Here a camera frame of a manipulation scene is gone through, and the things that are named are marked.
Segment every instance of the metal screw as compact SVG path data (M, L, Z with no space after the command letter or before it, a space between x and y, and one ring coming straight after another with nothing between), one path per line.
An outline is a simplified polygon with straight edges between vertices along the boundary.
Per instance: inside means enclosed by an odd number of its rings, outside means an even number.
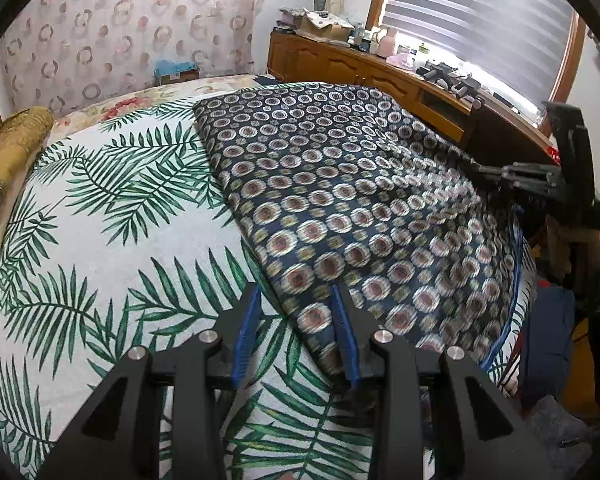
M464 357L464 350L462 350L459 346L450 346L446 349L446 354L454 361L459 361Z
M374 334L374 339L379 343L389 343L394 338L394 335L388 330L378 330Z
M146 348L144 346L133 346L126 355L133 361L139 361L146 355Z
M218 332L215 330L203 330L198 334L198 339L203 343L212 343L218 339Z

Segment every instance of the black tool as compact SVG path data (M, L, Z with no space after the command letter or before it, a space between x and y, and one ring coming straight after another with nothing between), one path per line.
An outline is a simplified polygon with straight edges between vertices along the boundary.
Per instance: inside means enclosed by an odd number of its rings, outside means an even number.
M454 82L449 76L449 74L451 74L454 70L455 68L445 63L427 63L424 67L420 67L419 69L417 69L416 73L418 75L421 75L425 81L428 81L433 84L442 79L442 81L446 83L446 89L451 90L451 87L454 85Z
M238 389L261 310L260 287L247 283L239 304L212 329L153 354L131 348L62 432L37 479L157 479L165 386L174 387L174 480L225 479L214 389Z
M596 195L589 133L579 108L544 102L560 151L560 166L526 164L494 168L473 164L468 173L513 191L525 215L539 224L551 215L561 225L600 230L600 196Z
M422 478L420 386L429 388L436 478L554 478L546 453L462 348L414 348L355 308L344 283L331 295L336 340L353 390L378 390L370 480Z
M456 98L462 99L463 97L478 98L478 90L480 89L480 82L476 81L472 77L466 77L461 79L460 82L455 86Z

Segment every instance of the wooden window frame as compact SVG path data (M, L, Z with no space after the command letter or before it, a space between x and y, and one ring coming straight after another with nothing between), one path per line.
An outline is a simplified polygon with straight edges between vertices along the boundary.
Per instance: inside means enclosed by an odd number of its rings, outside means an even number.
M383 5L384 0L371 0L369 14L366 17L366 30L371 30L373 27L378 26ZM584 46L585 29L586 25L584 20L574 10L573 15L571 16L567 47L564 50L564 57L562 58L560 70L558 70L558 75L549 101L558 101L561 103L567 101L571 88L573 87L573 81L576 78L578 65L580 64L580 57L582 56L582 49ZM546 117L542 120L538 129L545 137L550 136L551 130Z

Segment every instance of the bottle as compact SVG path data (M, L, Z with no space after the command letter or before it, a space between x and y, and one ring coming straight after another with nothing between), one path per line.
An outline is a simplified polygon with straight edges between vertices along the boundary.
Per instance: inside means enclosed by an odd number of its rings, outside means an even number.
M417 50L415 48L412 48L408 53L407 53L407 61L406 61L406 69L409 72L415 72L415 59L416 59L416 53Z
M429 49L426 48L426 54L422 51L422 46L416 51L413 61L413 71L416 72L420 67L424 67L429 60Z
M371 31L365 30L362 41L360 42L360 50L362 52L369 52L371 50Z
M395 56L395 53L398 49L396 45L396 36L398 35L397 28L390 28L387 33L380 40L380 44L378 46L378 51L376 52L376 56L384 57L385 59L389 56Z

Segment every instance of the cabinet door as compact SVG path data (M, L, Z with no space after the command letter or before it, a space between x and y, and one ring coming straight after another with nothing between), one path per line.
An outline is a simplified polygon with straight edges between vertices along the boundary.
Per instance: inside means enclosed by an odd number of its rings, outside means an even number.
M267 60L267 68L269 73L276 79L288 81L286 73L286 54L289 50L289 35L276 32L271 33L269 41L269 59Z
M362 61L349 57L345 53L328 50L324 58L323 81L343 85L360 84L364 69Z
M288 82L324 81L324 49L320 44L313 41L295 41L290 49L286 67Z
M418 87L411 82L398 78L389 71L369 66L362 78L362 84L378 88L393 97L401 107L410 112L413 111Z

